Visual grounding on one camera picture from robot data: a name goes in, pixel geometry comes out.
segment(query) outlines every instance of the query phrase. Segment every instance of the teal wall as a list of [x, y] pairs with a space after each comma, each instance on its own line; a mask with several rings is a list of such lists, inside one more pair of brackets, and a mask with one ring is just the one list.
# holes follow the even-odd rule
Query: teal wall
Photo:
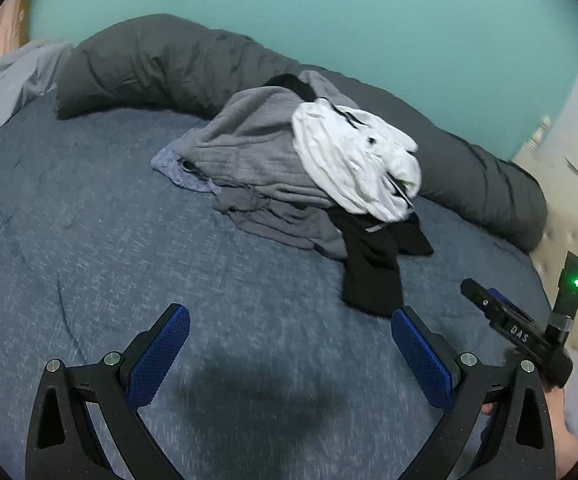
[[170, 12], [247, 34], [399, 95], [511, 157], [555, 120], [578, 73], [576, 0], [32, 0], [31, 37], [75, 43]]

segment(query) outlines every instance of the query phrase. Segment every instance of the black cloth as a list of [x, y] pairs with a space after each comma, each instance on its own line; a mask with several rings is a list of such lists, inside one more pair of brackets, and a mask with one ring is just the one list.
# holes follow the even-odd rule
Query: black cloth
[[373, 230], [381, 222], [371, 215], [353, 215], [340, 206], [327, 213], [347, 245], [342, 300], [369, 314], [391, 317], [403, 302], [398, 254], [434, 253], [420, 230], [418, 215]]
[[274, 76], [263, 86], [280, 86], [286, 88], [308, 103], [314, 102], [317, 98], [316, 92], [313, 91], [313, 88], [311, 88], [307, 83], [300, 81], [296, 74], [286, 73]]

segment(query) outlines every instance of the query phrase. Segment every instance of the blue gripper pad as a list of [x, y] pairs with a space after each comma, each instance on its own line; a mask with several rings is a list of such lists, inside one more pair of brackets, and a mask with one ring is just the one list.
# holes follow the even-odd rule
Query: blue gripper pad
[[132, 410], [153, 400], [190, 329], [189, 311], [180, 305], [129, 373], [126, 398]]
[[498, 292], [495, 288], [488, 288], [486, 291], [497, 300], [502, 301], [502, 303], [513, 305], [513, 303], [511, 303], [504, 295], [502, 295], [501, 292]]
[[445, 413], [453, 407], [451, 374], [401, 308], [391, 317], [391, 335], [429, 404]]

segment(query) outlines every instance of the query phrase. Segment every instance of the gray blanket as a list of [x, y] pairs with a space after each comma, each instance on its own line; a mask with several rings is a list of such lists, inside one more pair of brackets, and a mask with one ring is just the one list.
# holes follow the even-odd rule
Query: gray blanket
[[342, 235], [323, 209], [262, 196], [253, 187], [223, 187], [216, 209], [240, 229], [301, 249], [315, 249], [334, 260], [347, 257]]
[[[319, 73], [302, 72], [300, 78], [316, 95], [355, 107]], [[217, 209], [244, 231], [344, 259], [342, 235], [321, 209], [332, 202], [293, 148], [291, 116], [302, 102], [281, 87], [238, 92], [207, 126], [180, 137], [173, 150], [179, 164], [223, 187]]]
[[[319, 73], [303, 72], [301, 79], [333, 104], [355, 107]], [[218, 186], [255, 186], [284, 202], [330, 207], [293, 148], [291, 116], [303, 102], [285, 88], [243, 90], [205, 128], [181, 137], [174, 150]]]
[[300, 70], [322, 73], [358, 108], [416, 141], [421, 196], [523, 251], [539, 243], [546, 202], [537, 182], [518, 168], [441, 130], [389, 92], [175, 16], [133, 18], [83, 41], [58, 78], [56, 112], [68, 118], [116, 106], [167, 107], [213, 118], [237, 92]]

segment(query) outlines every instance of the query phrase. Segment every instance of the white cloth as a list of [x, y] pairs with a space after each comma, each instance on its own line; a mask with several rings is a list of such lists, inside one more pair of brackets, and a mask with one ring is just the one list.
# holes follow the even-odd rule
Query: white cloth
[[408, 135], [363, 110], [345, 106], [347, 121], [324, 99], [303, 103], [291, 118], [293, 146], [313, 181], [352, 214], [368, 213], [383, 222], [409, 214], [409, 203], [395, 194], [389, 174], [402, 181], [412, 198], [420, 189], [421, 171], [409, 152], [418, 149]]

